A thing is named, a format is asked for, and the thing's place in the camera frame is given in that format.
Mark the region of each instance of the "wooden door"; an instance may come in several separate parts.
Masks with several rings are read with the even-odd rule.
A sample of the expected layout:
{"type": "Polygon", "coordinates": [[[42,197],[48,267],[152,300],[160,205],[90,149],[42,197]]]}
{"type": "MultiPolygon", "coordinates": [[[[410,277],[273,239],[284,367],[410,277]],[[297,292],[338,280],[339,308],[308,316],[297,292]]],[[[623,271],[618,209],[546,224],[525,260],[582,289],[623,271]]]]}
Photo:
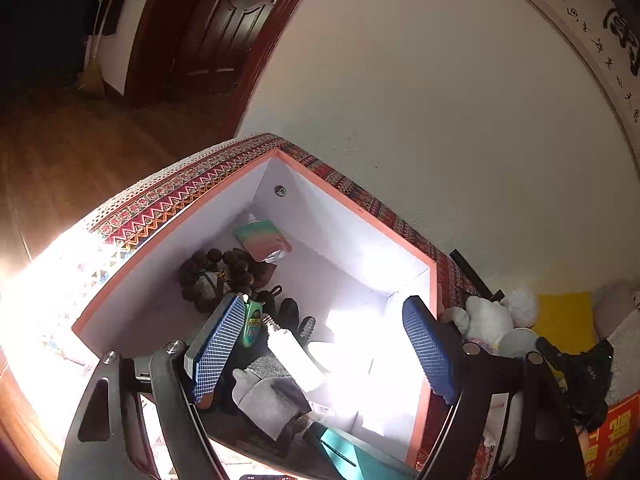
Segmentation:
{"type": "Polygon", "coordinates": [[[171,70],[176,93],[232,88],[276,1],[199,0],[171,70]]]}

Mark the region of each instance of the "door frame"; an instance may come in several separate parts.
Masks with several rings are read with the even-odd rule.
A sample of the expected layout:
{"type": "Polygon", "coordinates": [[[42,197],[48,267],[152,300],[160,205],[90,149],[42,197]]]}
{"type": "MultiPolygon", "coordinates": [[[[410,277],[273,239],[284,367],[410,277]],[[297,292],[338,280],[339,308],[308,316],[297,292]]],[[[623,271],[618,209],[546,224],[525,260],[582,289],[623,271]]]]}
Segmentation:
{"type": "MultiPolygon", "coordinates": [[[[124,89],[124,101],[142,107],[161,100],[178,42],[198,0],[146,0],[136,29],[124,89]]],[[[251,47],[233,90],[222,139],[231,139],[273,49],[300,0],[278,0],[251,47]]]]}

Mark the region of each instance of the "screw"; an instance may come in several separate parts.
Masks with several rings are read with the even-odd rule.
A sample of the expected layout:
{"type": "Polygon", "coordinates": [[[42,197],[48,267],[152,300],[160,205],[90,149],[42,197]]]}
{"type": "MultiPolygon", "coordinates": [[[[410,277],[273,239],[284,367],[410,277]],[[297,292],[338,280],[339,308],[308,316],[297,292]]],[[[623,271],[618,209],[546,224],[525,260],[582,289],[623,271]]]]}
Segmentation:
{"type": "Polygon", "coordinates": [[[113,363],[118,358],[118,353],[111,350],[102,356],[102,362],[106,365],[113,363]]]}
{"type": "Polygon", "coordinates": [[[538,352],[529,352],[527,354],[527,359],[529,359],[529,361],[531,361],[535,365],[541,365],[543,362],[545,362],[545,360],[542,358],[542,355],[540,355],[538,352]]]}
{"type": "Polygon", "coordinates": [[[182,351],[184,348],[184,343],[179,339],[174,339],[173,341],[169,341],[166,345],[164,345],[164,350],[169,354],[177,354],[182,351]]]}
{"type": "Polygon", "coordinates": [[[462,350],[467,355],[478,355],[480,353],[480,347],[476,343],[464,343],[462,350]]]}

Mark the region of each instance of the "yellow pillow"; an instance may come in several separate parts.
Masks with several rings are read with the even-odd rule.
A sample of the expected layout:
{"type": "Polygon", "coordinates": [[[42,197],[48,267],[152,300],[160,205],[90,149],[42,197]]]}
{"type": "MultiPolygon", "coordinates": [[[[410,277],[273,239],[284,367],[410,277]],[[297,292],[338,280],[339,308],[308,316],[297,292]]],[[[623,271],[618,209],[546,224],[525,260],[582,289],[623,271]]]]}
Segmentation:
{"type": "Polygon", "coordinates": [[[538,320],[531,329],[562,352],[579,354],[596,343],[591,293],[538,296],[538,320]]]}

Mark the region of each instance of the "wooden floor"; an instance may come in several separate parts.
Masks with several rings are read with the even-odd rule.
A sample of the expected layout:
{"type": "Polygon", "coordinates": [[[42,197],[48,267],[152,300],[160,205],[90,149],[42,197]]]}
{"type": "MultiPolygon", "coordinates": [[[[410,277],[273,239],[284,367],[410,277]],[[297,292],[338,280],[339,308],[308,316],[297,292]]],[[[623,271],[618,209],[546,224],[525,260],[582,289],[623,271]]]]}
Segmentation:
{"type": "Polygon", "coordinates": [[[55,238],[142,178],[223,140],[230,93],[131,110],[64,88],[0,110],[0,292],[55,238]]]}

